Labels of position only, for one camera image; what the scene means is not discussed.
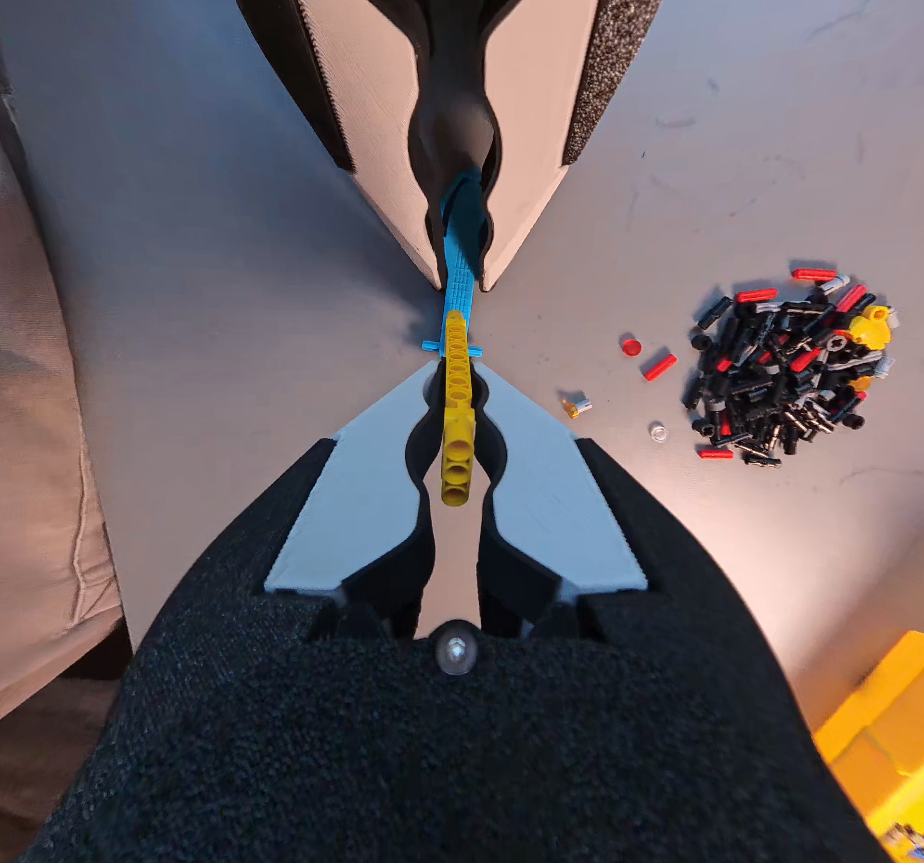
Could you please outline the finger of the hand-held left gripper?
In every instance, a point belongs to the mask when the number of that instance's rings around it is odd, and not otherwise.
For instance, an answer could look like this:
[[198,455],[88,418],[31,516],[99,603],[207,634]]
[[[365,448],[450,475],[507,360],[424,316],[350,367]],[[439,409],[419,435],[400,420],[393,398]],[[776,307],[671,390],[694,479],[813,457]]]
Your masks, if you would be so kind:
[[484,91],[499,133],[487,194],[492,290],[567,174],[565,145],[599,0],[519,0],[488,35]]
[[444,286],[441,237],[412,141],[430,38],[416,0],[296,0],[346,146],[348,174],[433,288]]

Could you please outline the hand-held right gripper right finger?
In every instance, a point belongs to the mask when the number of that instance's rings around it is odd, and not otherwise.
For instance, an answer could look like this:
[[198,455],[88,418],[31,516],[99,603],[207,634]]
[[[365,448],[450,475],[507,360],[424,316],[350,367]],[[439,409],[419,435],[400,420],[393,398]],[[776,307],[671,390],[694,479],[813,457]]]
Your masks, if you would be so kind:
[[482,631],[525,638],[586,597],[645,592],[576,435],[484,364],[472,365],[472,384],[475,457],[489,480],[477,561]]

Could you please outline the yellow plastic parts bin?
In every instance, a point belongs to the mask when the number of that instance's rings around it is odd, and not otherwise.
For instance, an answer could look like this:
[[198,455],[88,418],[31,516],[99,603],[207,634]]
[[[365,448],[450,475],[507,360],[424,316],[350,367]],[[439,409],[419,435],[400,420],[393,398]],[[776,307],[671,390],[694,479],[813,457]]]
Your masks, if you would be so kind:
[[923,834],[923,635],[907,631],[814,734],[878,840],[895,823]]

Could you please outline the pile of small connector pins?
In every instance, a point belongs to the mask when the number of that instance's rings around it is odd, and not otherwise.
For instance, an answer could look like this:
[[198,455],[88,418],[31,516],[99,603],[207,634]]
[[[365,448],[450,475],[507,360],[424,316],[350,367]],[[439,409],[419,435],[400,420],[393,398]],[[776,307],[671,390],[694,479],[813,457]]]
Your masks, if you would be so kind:
[[689,335],[697,361],[681,404],[697,457],[776,470],[820,437],[861,430],[898,325],[895,305],[837,267],[720,292]]

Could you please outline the grey desk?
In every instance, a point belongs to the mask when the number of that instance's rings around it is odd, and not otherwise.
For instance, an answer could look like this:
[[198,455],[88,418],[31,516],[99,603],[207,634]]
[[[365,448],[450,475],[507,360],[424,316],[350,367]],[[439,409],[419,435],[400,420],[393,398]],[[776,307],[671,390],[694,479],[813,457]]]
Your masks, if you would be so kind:
[[[2,0],[2,37],[138,644],[245,506],[430,360],[442,303],[234,0]],[[699,460],[696,316],[811,263],[899,315],[865,427],[779,470]],[[590,398],[571,428],[696,534],[823,723],[922,629],[922,0],[664,0],[472,338],[558,421]]]

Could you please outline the yellow perforated brick beam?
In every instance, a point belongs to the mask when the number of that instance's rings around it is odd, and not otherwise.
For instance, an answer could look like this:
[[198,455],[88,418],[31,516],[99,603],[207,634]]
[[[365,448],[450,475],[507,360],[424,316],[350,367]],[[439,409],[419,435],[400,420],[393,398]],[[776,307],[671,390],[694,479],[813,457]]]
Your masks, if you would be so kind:
[[472,406],[468,326],[451,310],[445,319],[445,409],[441,499],[446,506],[468,502],[475,459],[475,411]]

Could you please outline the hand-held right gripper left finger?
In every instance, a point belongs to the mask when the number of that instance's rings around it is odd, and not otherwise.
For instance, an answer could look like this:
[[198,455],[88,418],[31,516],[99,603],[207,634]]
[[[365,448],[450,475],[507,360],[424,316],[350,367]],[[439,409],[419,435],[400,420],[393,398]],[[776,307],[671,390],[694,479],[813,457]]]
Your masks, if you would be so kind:
[[367,605],[396,638],[418,630],[435,562],[424,478],[442,440],[443,365],[429,362],[330,443],[264,592]]

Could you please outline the blue brick separator tool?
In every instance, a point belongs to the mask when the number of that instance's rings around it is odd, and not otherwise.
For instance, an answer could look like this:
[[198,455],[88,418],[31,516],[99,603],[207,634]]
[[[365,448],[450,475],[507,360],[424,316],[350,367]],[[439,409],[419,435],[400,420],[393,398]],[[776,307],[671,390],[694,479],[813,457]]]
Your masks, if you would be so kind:
[[460,312],[470,326],[481,234],[487,224],[479,168],[472,166],[463,170],[452,182],[441,202],[441,219],[447,273],[444,320],[439,340],[424,341],[422,349],[445,356],[449,313]]

